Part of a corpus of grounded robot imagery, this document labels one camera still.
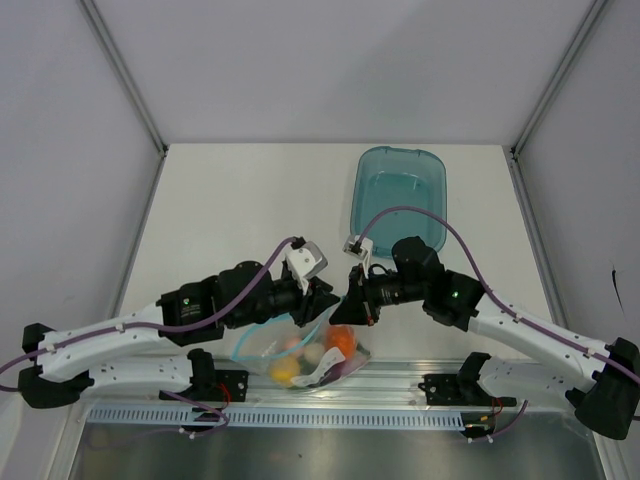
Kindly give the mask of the purple eggplant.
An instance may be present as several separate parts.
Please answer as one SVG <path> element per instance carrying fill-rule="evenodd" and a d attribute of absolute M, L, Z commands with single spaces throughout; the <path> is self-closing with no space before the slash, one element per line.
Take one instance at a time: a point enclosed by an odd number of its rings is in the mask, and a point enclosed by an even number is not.
<path fill-rule="evenodd" d="M 321 378 L 319 382 L 320 387 L 324 387 L 330 385 L 334 382 L 337 382 L 343 378 L 350 376 L 355 371 L 359 370 L 360 366 L 356 365 L 352 362 L 342 362 L 336 365 L 333 365 Z"/>

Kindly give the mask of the white egg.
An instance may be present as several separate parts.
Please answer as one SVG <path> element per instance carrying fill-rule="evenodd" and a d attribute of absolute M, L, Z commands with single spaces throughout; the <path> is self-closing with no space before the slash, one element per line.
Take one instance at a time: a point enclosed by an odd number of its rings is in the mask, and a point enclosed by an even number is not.
<path fill-rule="evenodd" d="M 326 350 L 321 343 L 311 343 L 304 347 L 303 358 L 306 362 L 314 365 L 318 365 L 323 358 Z"/>

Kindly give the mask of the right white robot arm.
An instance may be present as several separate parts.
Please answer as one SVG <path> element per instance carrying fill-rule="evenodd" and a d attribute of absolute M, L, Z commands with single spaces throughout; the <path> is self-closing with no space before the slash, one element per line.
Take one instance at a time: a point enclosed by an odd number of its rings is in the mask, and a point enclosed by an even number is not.
<path fill-rule="evenodd" d="M 418 237 L 397 241 L 395 267 L 375 274 L 373 243 L 360 235 L 344 251 L 359 263 L 348 290 L 330 317 L 333 325 L 373 326 L 382 308 L 419 302 L 435 322 L 502 343 L 539 362 L 543 370 L 520 383 L 520 398 L 544 399 L 556 392 L 587 428 L 613 440 L 627 438 L 639 405 L 639 349 L 617 338 L 592 339 L 534 319 L 496 295 L 478 277 L 445 268 L 435 250 Z"/>

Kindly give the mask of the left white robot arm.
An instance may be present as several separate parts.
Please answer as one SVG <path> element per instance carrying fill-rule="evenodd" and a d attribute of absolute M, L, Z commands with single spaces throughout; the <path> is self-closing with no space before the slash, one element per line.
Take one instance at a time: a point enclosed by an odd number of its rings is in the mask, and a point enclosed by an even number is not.
<path fill-rule="evenodd" d="M 279 316 L 303 327 L 338 302 L 332 286 L 318 277 L 302 288 L 288 266 L 273 279 L 262 264 L 245 261 L 93 327 L 25 327 L 22 348 L 33 364 L 20 371 L 18 392 L 35 409 L 91 395 L 223 401 L 224 381 L 204 343 Z"/>

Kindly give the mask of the orange tomato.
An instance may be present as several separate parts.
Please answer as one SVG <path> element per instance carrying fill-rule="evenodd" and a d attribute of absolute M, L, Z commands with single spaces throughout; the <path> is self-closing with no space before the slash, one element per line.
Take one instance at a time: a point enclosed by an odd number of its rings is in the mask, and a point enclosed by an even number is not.
<path fill-rule="evenodd" d="M 325 348 L 337 348 L 346 359 L 354 356 L 357 349 L 354 330 L 348 325 L 330 325 L 325 334 Z"/>

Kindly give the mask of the yellow lemon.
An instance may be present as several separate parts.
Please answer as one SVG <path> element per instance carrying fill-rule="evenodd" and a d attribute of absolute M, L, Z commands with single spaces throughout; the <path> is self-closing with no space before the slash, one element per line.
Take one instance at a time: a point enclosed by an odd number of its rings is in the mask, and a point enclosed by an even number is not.
<path fill-rule="evenodd" d="M 291 356 L 275 359 L 269 367 L 270 378 L 286 387 L 292 385 L 292 379 L 300 374 L 299 361 Z"/>

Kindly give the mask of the clear zip top bag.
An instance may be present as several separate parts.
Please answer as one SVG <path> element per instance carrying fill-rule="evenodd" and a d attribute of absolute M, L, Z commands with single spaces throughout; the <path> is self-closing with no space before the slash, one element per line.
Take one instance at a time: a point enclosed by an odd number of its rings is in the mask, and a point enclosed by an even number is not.
<path fill-rule="evenodd" d="M 372 358 L 369 349 L 369 339 L 360 328 L 350 326 L 356 335 L 357 349 L 354 356 L 346 359 L 337 348 L 326 350 L 318 365 L 310 364 L 303 358 L 303 349 L 311 343 L 321 343 L 325 347 L 325 334 L 331 314 L 337 308 L 336 305 L 323 312 L 318 318 L 304 327 L 298 327 L 293 323 L 290 314 L 283 314 L 268 320 L 264 324 L 251 326 L 243 333 L 234 346 L 230 359 L 242 365 L 249 372 L 266 377 L 269 376 L 271 363 L 278 358 L 291 356 L 300 363 L 300 374 L 292 379 L 292 385 L 286 387 L 274 382 L 277 386 L 293 391 L 318 390 L 323 375 L 333 366 L 342 362 L 352 362 L 363 368 Z M 283 342 L 289 337 L 300 337 L 300 347 L 293 351 L 282 351 Z"/>

